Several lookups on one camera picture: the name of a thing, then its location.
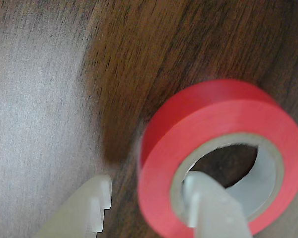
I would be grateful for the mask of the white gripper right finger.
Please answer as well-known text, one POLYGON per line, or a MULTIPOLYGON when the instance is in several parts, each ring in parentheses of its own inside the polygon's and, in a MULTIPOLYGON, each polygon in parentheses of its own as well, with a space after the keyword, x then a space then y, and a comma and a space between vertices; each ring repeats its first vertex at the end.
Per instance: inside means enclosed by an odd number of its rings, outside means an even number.
POLYGON ((187 226, 195 238, 253 237, 241 204, 212 177, 189 172, 182 191, 187 226))

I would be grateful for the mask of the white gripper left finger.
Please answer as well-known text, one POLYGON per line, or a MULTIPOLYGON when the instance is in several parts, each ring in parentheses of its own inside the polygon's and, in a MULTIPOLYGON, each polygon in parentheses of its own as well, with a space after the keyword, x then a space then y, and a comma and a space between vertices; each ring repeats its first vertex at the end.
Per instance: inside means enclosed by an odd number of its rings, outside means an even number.
POLYGON ((75 191, 37 232, 38 238, 95 238, 111 208, 112 180, 96 175, 75 191))

